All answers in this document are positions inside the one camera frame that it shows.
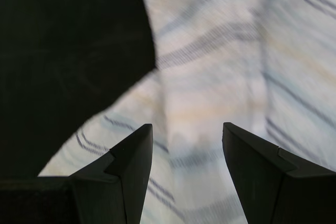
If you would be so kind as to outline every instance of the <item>dark fabric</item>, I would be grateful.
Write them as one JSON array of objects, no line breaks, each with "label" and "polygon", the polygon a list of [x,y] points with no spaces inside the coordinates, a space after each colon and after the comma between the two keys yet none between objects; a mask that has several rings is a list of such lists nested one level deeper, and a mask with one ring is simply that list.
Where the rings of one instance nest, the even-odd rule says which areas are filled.
[{"label": "dark fabric", "polygon": [[142,0],[0,0],[0,176],[36,176],[154,68]]}]

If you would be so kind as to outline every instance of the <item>black cloth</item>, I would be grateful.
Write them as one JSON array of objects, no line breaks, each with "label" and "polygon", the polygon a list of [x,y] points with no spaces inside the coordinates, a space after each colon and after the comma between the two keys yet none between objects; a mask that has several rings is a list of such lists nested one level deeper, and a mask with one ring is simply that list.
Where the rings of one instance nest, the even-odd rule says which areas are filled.
[{"label": "black cloth", "polygon": [[36,176],[154,68],[142,0],[0,0],[0,177]]}]

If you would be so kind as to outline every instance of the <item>black object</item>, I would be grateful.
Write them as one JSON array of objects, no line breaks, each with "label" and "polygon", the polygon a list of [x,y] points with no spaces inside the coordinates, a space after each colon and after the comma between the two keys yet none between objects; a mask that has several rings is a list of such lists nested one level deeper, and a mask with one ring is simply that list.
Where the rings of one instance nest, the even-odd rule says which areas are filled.
[{"label": "black object", "polygon": [[154,68],[152,35],[142,0],[0,5],[0,177],[34,178]]},{"label": "black object", "polygon": [[231,123],[223,150],[249,224],[336,223],[336,173]]},{"label": "black object", "polygon": [[152,147],[145,124],[69,177],[0,180],[0,223],[138,224]]}]

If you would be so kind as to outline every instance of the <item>striped fabric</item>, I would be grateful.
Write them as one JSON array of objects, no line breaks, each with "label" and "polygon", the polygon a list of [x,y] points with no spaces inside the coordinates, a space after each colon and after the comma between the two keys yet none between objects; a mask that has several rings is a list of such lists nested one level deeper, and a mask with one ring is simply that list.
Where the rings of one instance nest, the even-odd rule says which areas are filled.
[{"label": "striped fabric", "polygon": [[336,170],[336,0],[145,4],[158,70],[86,122],[41,175],[69,175],[152,123],[141,223],[238,224],[223,122]]}]

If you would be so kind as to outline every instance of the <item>wrinkled cloth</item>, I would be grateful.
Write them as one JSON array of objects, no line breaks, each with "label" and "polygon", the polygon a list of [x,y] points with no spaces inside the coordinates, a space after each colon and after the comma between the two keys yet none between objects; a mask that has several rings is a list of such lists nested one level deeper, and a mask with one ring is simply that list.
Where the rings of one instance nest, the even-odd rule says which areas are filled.
[{"label": "wrinkled cloth", "polygon": [[86,122],[41,175],[69,175],[144,123],[141,223],[247,223],[224,122],[336,170],[336,0],[145,0],[157,70]]}]

